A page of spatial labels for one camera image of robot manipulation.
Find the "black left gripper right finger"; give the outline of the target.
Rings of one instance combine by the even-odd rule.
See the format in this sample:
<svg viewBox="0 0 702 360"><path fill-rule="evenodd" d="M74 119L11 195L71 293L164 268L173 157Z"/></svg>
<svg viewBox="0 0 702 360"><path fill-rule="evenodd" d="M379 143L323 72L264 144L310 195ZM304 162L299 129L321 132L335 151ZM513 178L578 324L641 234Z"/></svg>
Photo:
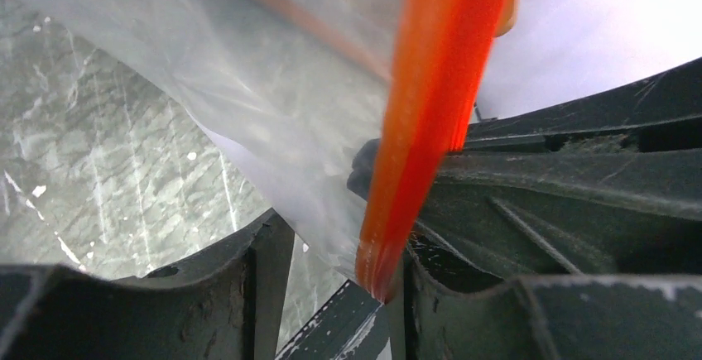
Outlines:
<svg viewBox="0 0 702 360"><path fill-rule="evenodd" d="M395 359L700 358L700 60L472 125L404 246Z"/></svg>

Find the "clear zip bag orange zipper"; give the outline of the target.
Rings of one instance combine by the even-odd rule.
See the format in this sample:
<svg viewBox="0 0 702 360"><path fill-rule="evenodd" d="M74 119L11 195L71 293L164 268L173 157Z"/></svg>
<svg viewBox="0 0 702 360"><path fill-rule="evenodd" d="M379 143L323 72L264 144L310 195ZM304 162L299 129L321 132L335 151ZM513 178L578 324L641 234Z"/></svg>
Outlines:
<svg viewBox="0 0 702 360"><path fill-rule="evenodd" d="M180 102L333 268L389 300L514 0L22 0Z"/></svg>

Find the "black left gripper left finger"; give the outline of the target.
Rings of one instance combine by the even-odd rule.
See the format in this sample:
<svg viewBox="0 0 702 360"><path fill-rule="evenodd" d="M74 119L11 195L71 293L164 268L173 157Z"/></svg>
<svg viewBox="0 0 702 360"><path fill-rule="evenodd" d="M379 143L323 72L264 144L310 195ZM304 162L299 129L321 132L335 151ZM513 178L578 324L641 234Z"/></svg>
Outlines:
<svg viewBox="0 0 702 360"><path fill-rule="evenodd" d="M272 359L294 234L268 210L144 277L3 265L4 359Z"/></svg>

